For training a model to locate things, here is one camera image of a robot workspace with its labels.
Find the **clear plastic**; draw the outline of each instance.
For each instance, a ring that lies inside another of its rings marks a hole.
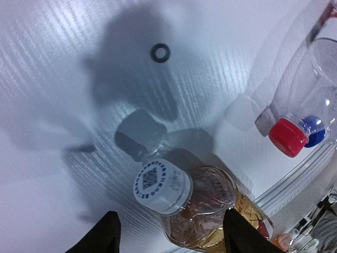
[[[290,60],[277,86],[271,104],[255,120],[255,126],[264,137],[268,135],[280,117],[285,116],[289,110],[295,109],[298,104],[303,102],[320,78],[324,78],[330,85],[335,84],[335,82],[331,81],[333,76],[336,76],[333,72],[335,61],[329,56],[332,51],[330,48],[322,46],[320,40],[317,39],[317,36],[325,28],[325,22],[331,17],[332,10],[332,5],[326,7],[314,28],[312,28]],[[334,64],[330,64],[330,67],[323,66],[330,62]]]
[[[308,137],[325,130],[329,133],[329,138],[325,138],[325,142],[335,142],[336,117],[337,87],[325,85],[324,81],[318,82],[303,103],[286,116]]]
[[[243,194],[221,169],[198,167],[190,171],[193,192],[181,211],[161,215],[164,232],[172,243],[202,252],[225,252],[223,218],[226,210],[235,208],[266,239],[273,224]]]

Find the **qr code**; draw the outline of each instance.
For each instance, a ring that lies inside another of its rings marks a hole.
[[[156,168],[143,174],[143,190],[147,189],[148,187],[151,187],[156,183],[158,183]]]

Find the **black ring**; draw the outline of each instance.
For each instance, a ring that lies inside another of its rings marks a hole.
[[[165,55],[162,58],[158,58],[156,56],[156,52],[157,52],[158,49],[161,49],[161,48],[165,50]],[[158,63],[166,62],[170,58],[170,54],[171,54],[171,52],[170,52],[169,47],[166,46],[163,43],[155,44],[150,50],[151,59],[155,62],[158,62]]]

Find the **white bottle cap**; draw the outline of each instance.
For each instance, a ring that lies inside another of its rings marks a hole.
[[[186,172],[164,159],[155,159],[137,175],[133,195],[151,210],[171,215],[186,205],[192,188],[192,179]]]
[[[289,236],[291,239],[295,240],[300,235],[300,232],[298,229],[293,228],[289,231]]]

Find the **water bottle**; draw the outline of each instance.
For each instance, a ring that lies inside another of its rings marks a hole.
[[[307,98],[278,120],[269,133],[274,145],[296,157],[314,134],[316,144],[337,139],[337,87],[320,80]]]
[[[165,159],[154,159],[137,175],[133,195],[160,216],[167,239],[201,252],[225,252],[223,219],[234,208],[265,239],[273,235],[273,222],[225,171],[198,166],[189,172]]]
[[[337,81],[337,12],[333,11],[309,47],[315,70],[326,82]]]
[[[305,42],[299,47],[277,86],[273,100],[257,117],[255,126],[265,137],[281,116],[292,107],[292,101],[303,101],[320,77],[314,70]]]

